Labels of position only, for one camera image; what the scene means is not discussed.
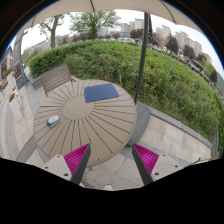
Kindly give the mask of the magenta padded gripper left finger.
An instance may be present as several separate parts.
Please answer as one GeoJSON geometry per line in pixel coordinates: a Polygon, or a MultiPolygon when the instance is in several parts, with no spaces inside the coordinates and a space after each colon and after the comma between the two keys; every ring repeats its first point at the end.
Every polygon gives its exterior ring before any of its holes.
{"type": "Polygon", "coordinates": [[[90,144],[86,144],[73,150],[65,156],[55,155],[43,166],[43,169],[76,185],[79,185],[90,155],[90,144]]]}

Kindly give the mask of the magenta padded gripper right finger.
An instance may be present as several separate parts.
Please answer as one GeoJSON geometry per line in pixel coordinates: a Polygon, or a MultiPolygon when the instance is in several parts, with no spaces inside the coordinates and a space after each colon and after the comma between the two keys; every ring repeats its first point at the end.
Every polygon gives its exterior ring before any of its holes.
{"type": "Polygon", "coordinates": [[[138,144],[132,145],[132,154],[145,185],[182,169],[182,166],[169,155],[158,155],[138,144]]]}

